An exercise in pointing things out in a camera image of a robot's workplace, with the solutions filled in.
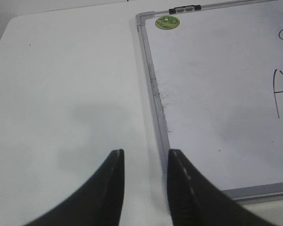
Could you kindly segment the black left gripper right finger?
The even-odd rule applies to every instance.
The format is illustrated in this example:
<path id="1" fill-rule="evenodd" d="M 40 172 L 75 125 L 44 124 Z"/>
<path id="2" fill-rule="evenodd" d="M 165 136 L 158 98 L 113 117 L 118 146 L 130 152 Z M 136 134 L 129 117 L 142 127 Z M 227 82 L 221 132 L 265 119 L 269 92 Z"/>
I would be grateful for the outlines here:
<path id="1" fill-rule="evenodd" d="M 168 152 L 167 198 L 174 226 L 270 226 L 211 184 L 179 149 Z"/>

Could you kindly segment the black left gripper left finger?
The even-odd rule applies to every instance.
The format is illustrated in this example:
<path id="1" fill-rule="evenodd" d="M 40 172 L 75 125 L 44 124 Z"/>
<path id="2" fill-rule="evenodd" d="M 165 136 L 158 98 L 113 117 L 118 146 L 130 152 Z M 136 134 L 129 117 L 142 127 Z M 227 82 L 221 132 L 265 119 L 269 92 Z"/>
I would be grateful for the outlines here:
<path id="1" fill-rule="evenodd" d="M 96 172 L 71 196 L 30 226 L 117 226 L 125 192 L 125 154 L 110 152 Z"/>

